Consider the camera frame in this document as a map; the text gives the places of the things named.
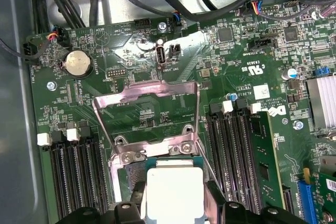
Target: gray metal panel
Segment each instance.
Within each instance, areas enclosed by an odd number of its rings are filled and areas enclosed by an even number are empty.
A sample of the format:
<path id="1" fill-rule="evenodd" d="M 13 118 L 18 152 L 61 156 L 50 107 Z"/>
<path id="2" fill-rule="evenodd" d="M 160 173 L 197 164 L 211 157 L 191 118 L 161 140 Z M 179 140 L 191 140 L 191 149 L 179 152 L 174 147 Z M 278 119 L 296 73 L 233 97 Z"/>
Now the gray metal panel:
<path id="1" fill-rule="evenodd" d="M 1 0 L 0 36 L 19 48 L 30 30 L 29 0 Z M 46 223 L 44 188 L 27 66 L 0 51 L 1 223 Z"/>

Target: integrated circuit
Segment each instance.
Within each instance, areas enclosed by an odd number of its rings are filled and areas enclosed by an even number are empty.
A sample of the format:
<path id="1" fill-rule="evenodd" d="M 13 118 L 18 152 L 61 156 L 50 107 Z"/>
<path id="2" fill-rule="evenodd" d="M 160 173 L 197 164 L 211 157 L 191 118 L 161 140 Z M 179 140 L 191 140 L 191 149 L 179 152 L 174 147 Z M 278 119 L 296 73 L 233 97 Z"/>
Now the integrated circuit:
<path id="1" fill-rule="evenodd" d="M 285 32 L 285 39 L 287 42 L 297 41 L 298 37 L 298 29 L 296 26 L 289 26 L 283 29 Z"/>
<path id="2" fill-rule="evenodd" d="M 220 42 L 232 41 L 233 40 L 231 28 L 220 28 L 220 29 L 218 29 L 218 36 L 219 36 L 219 41 Z"/>

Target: blue pcie slot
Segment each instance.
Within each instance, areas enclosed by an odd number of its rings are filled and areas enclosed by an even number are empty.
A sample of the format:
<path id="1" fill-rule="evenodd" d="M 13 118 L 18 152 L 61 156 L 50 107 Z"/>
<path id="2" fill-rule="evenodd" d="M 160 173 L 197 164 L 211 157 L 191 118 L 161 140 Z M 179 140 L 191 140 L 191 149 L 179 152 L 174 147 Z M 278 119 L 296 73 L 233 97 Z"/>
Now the blue pcie slot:
<path id="1" fill-rule="evenodd" d="M 317 224 L 313 195 L 311 193 L 311 185 L 308 185 L 304 180 L 298 182 L 301 205 L 304 220 L 309 224 Z"/>

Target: black dimm slot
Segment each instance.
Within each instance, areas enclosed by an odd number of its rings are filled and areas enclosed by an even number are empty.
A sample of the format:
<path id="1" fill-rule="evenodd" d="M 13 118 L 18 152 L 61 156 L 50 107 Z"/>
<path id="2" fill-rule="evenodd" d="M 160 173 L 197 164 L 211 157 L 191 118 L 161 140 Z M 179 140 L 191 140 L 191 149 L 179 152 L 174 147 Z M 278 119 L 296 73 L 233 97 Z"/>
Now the black dimm slot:
<path id="1" fill-rule="evenodd" d="M 223 136 L 226 136 L 226 144 L 228 146 L 228 153 L 229 153 L 229 156 L 230 156 L 230 160 L 231 160 L 231 164 L 232 164 L 232 168 L 233 168 L 233 172 L 232 172 L 232 176 L 233 176 L 233 183 L 232 183 L 232 187 L 233 187 L 233 190 L 234 190 L 234 201 L 241 201 L 241 193 L 239 191 L 239 185 L 238 185 L 238 169 L 237 169 L 237 165 L 236 165 L 236 157 L 235 157 L 235 153 L 234 153 L 234 147 L 233 147 L 233 143 L 235 141 L 234 139 L 234 136 L 232 135 L 232 132 L 231 132 L 231 124 L 230 124 L 230 121 L 228 119 L 226 120 L 222 120 L 223 122 L 223 126 L 224 127 L 221 127 L 222 130 L 224 131 L 224 134 Z"/>
<path id="2" fill-rule="evenodd" d="M 230 133 L 232 136 L 232 154 L 233 154 L 233 160 L 235 160 L 235 166 L 237 170 L 237 184 L 238 184 L 238 193 L 240 196 L 240 202 L 245 205 L 245 207 L 248 207 L 248 201 L 246 199 L 246 192 L 245 188 L 247 186 L 246 184 L 246 178 L 244 181 L 244 171 L 243 171 L 243 157 L 241 156 L 241 150 L 240 150 L 240 144 L 239 144 L 239 133 L 238 128 L 236 124 L 236 118 L 231 117 L 229 119 L 230 124 Z"/>
<path id="3" fill-rule="evenodd" d="M 212 157 L 214 161 L 214 172 L 217 177 L 217 180 L 219 184 L 222 186 L 222 190 L 224 191 L 225 184 L 222 178 L 221 174 L 221 165 L 219 161 L 219 149 L 217 148 L 217 139 L 215 136 L 217 136 L 217 132 L 215 129 L 215 122 L 212 121 L 212 119 L 209 119 L 207 122 L 207 127 L 208 127 L 208 134 L 209 134 L 209 140 L 210 140 L 210 146 L 211 146 L 211 152 L 212 152 Z"/>
<path id="4" fill-rule="evenodd" d="M 66 193 L 66 199 L 67 199 L 67 207 L 68 212 L 71 213 L 73 210 L 72 206 L 72 198 L 71 198 L 71 189 L 69 188 L 69 170 L 66 168 L 67 162 L 65 158 L 65 147 L 62 145 L 62 147 L 59 149 L 60 152 L 60 162 L 62 167 L 62 174 L 64 179 L 64 185 L 65 185 L 65 193 Z"/>
<path id="5" fill-rule="evenodd" d="M 75 167 L 76 167 L 76 173 L 77 173 L 77 186 L 78 186 L 78 192 L 79 192 L 79 197 L 80 197 L 80 207 L 84 207 L 84 206 L 89 206 L 88 203 L 88 199 L 87 199 L 87 195 L 86 195 L 86 190 L 84 189 L 84 185 L 83 183 L 85 183 L 85 176 L 82 174 L 82 170 L 81 170 L 81 159 L 80 159 L 80 152 L 79 152 L 79 146 L 73 146 L 72 148 L 73 151 L 73 160 L 75 163 Z"/>
<path id="6" fill-rule="evenodd" d="M 247 161 L 247 169 L 248 171 L 248 182 L 249 182 L 249 188 L 250 188 L 250 194 L 252 198 L 252 207 L 253 212 L 256 214 L 259 214 L 261 211 L 261 195 L 259 193 L 259 185 L 257 181 L 257 174 L 255 169 L 255 163 L 253 158 L 253 152 L 252 152 L 252 144 L 251 140 L 248 134 L 248 124 L 247 124 L 247 118 L 246 116 L 241 116 L 238 121 L 241 131 L 244 133 L 244 137 L 242 138 L 242 146 L 244 146 L 244 157 Z"/>
<path id="7" fill-rule="evenodd" d="M 79 169 L 82 175 L 82 199 L 86 207 L 95 207 L 95 195 L 91 179 L 90 162 L 87 156 L 86 144 L 79 146 Z"/>
<path id="8" fill-rule="evenodd" d="M 58 212 L 59 219 L 62 219 L 66 215 L 68 215 L 68 210 L 67 210 L 67 201 L 66 201 L 64 182 L 63 182 L 64 179 L 62 177 L 60 161 L 59 161 L 59 150 L 51 151 L 50 159 L 51 159 L 51 169 L 53 172 L 53 179 L 54 179 L 57 212 Z"/>
<path id="9" fill-rule="evenodd" d="M 239 116 L 232 118 L 232 126 L 234 134 L 236 135 L 236 142 L 235 142 L 235 149 L 236 149 L 236 156 L 237 156 L 237 164 L 239 169 L 239 174 L 241 178 L 241 190 L 244 192 L 245 195 L 245 206 L 251 210 L 252 209 L 252 203 L 251 203 L 251 197 L 249 194 L 249 183 L 248 183 L 248 176 L 247 176 L 247 167 L 246 167 L 246 160 L 244 159 L 243 152 L 245 150 L 245 147 L 243 144 L 241 144 L 242 139 L 244 137 L 242 133 L 242 128 L 239 125 Z"/>
<path id="10" fill-rule="evenodd" d="M 97 173 L 96 173 L 96 179 L 97 179 L 97 193 L 98 197 L 101 200 L 101 209 L 100 213 L 104 214 L 108 211 L 109 208 L 109 201 L 108 201 L 108 194 L 107 194 L 107 187 L 106 187 L 106 180 L 104 175 L 104 166 L 102 164 L 102 156 L 101 156 L 101 149 L 99 146 L 99 143 L 94 143 L 92 145 L 92 148 L 94 149 L 96 163 L 97 163 Z"/>
<path id="11" fill-rule="evenodd" d="M 71 189 L 71 199 L 73 203 L 73 211 L 81 207 L 81 196 L 79 190 L 79 178 L 76 169 L 75 163 L 75 154 L 73 151 L 73 147 L 67 147 L 66 149 L 66 157 L 67 157 L 67 168 L 70 170 L 70 179 L 69 179 L 69 188 Z"/>

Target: green circuit board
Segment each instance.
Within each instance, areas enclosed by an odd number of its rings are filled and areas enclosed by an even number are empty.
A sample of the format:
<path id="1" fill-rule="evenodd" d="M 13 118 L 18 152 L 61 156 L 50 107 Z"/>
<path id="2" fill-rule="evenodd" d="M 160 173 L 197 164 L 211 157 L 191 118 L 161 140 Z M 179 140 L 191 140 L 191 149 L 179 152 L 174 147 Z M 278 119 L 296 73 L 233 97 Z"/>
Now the green circuit board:
<path id="1" fill-rule="evenodd" d="M 297 8 L 296 4 L 284 3 L 265 6 L 262 11 L 286 16 Z M 271 128 L 267 130 L 267 149 L 270 152 L 265 155 L 276 157 L 277 167 L 268 175 L 279 174 L 280 183 L 291 189 L 294 213 L 303 218 L 297 186 L 303 179 L 303 168 L 316 171 L 320 156 L 336 154 L 336 142 L 316 137 L 326 130 L 314 127 L 305 84 L 305 80 L 314 77 L 316 69 L 328 67 L 334 72 L 336 16 L 314 20 L 308 13 L 289 22 L 278 22 L 252 14 L 243 15 L 236 10 L 211 22 L 182 22 L 180 33 L 173 31 L 166 18 L 146 22 L 149 27 L 145 29 L 139 29 L 136 22 L 127 22 L 70 30 L 72 49 L 82 50 L 92 57 L 93 71 L 82 79 L 62 70 L 59 60 L 68 51 L 57 43 L 51 44 L 39 64 L 30 68 L 37 133 L 64 130 L 59 128 L 59 123 L 87 122 L 103 148 L 105 182 L 112 202 L 107 172 L 111 148 L 94 114 L 94 97 L 119 93 L 125 86 L 140 81 L 165 80 L 176 84 L 195 80 L 201 89 L 199 136 L 210 153 L 206 128 L 209 104 L 220 104 L 226 94 L 236 93 L 249 104 L 260 102 L 262 110 L 268 112 Z M 167 23 L 167 31 L 158 31 L 160 22 Z M 27 41 L 38 46 L 45 36 L 33 35 Z M 252 41 L 267 37 L 275 41 L 273 46 L 251 50 Z M 170 45 L 181 46 L 178 58 L 167 60 L 164 66 L 157 64 L 152 49 L 158 39 L 165 42 L 167 54 Z M 289 83 L 281 76 L 289 67 L 298 72 L 296 83 Z M 57 88 L 48 90 L 48 82 L 56 83 Z M 289 102 L 288 96 L 295 97 L 295 101 Z M 193 124 L 194 101 L 193 95 L 166 98 L 147 95 L 135 102 L 106 108 L 103 119 L 112 137 L 122 135 L 130 143 L 156 142 L 178 135 L 184 125 Z M 295 120 L 304 124 L 302 130 L 293 128 Z M 58 216 L 50 156 L 42 149 L 41 156 L 49 218 L 53 223 Z M 272 188 L 279 188 L 278 179 L 275 181 L 261 187 L 266 197 L 264 204 L 282 206 L 282 196 L 272 196 Z"/>

